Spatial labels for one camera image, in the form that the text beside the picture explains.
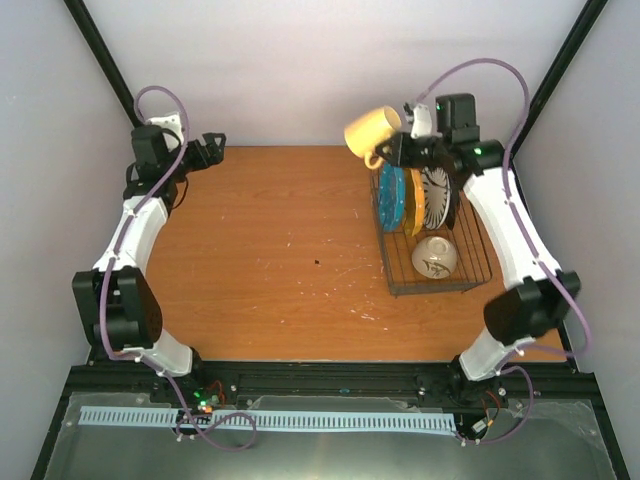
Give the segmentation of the black rimmed striped plate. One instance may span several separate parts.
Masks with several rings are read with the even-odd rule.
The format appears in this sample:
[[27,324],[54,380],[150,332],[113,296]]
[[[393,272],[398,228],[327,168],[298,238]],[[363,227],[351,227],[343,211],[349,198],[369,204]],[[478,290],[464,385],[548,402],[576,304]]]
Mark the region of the black rimmed striped plate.
[[455,178],[449,173],[446,174],[446,179],[449,203],[446,210],[444,224],[449,230],[453,230],[456,224],[456,215],[460,203],[460,190],[455,182]]

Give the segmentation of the teal polka dot plate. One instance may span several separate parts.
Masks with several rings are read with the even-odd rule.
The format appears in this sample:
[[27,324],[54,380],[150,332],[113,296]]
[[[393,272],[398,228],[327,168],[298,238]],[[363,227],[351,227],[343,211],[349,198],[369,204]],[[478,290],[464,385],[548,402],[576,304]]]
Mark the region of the teal polka dot plate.
[[378,212],[384,232],[394,231],[404,214],[406,181],[401,168],[384,164],[379,176]]

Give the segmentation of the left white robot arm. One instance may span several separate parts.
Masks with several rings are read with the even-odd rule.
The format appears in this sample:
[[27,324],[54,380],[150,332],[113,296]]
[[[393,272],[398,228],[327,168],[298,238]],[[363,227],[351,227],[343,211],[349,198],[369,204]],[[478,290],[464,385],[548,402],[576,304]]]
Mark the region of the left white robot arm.
[[135,160],[127,169],[118,226],[94,266],[74,275],[72,290],[91,346],[174,377],[174,392],[193,403],[206,395],[208,378],[197,370],[198,353],[164,328],[145,273],[161,229],[181,203],[178,186],[189,173],[223,161],[226,136],[187,140],[183,128],[163,119],[135,128],[131,144]]

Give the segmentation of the yellow plate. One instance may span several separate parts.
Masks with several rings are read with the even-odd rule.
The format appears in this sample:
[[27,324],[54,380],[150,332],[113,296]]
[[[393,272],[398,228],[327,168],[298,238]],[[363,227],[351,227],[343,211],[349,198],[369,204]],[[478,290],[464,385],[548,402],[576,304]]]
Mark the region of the yellow plate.
[[421,172],[417,169],[406,169],[405,180],[404,232],[407,236],[415,236],[422,229],[425,215],[424,185]]

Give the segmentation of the black wire dish rack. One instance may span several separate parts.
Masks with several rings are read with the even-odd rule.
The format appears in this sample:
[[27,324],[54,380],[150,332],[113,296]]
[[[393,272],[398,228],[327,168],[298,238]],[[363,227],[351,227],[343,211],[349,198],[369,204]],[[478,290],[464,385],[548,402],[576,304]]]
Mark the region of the black wire dish rack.
[[[391,295],[416,295],[461,291],[465,292],[492,279],[486,232],[479,217],[465,196],[459,197],[455,224],[452,229],[443,225],[435,231],[421,230],[408,236],[400,225],[392,232],[383,230],[379,216],[380,172],[370,173],[371,204],[377,243],[383,263],[383,273]],[[429,237],[440,236],[456,248],[457,263],[453,273],[446,278],[430,279],[421,275],[413,266],[411,255],[418,243]]]

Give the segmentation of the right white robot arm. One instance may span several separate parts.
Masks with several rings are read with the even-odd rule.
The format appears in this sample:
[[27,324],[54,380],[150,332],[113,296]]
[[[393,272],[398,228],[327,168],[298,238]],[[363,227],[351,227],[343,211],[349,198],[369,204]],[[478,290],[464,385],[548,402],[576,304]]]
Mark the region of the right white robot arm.
[[409,124],[379,143],[378,212],[385,229],[453,228],[460,199],[478,214],[496,252],[504,292],[484,307],[484,328],[448,370],[444,389],[457,404],[475,402],[507,361],[557,329],[580,291],[574,272],[550,254],[517,192],[509,156],[482,140],[470,93],[440,96],[433,108],[405,105]]

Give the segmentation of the white blue striped plate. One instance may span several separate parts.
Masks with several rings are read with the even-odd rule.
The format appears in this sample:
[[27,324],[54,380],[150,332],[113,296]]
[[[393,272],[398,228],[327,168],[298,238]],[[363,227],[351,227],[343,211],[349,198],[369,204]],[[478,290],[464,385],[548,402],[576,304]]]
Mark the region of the white blue striped plate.
[[442,168],[425,167],[421,178],[425,199],[423,225],[426,230],[437,230],[445,223],[450,206],[449,176]]

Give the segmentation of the white ceramic bowl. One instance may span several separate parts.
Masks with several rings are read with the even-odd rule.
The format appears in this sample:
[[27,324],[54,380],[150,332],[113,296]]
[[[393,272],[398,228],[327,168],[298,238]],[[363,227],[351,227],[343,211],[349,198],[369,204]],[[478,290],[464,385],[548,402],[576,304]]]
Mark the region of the white ceramic bowl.
[[436,280],[450,277],[457,267],[457,260],[453,243],[440,236],[429,236],[419,241],[411,255],[416,272]]

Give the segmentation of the yellow mug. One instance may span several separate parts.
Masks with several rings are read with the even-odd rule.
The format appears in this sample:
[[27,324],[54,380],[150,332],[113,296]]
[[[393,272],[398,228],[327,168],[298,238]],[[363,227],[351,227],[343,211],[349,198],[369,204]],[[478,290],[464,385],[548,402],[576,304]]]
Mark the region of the yellow mug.
[[383,159],[375,148],[389,140],[402,126],[399,114],[390,106],[371,110],[352,121],[344,129],[344,139],[349,150],[362,159],[369,170],[375,170]]

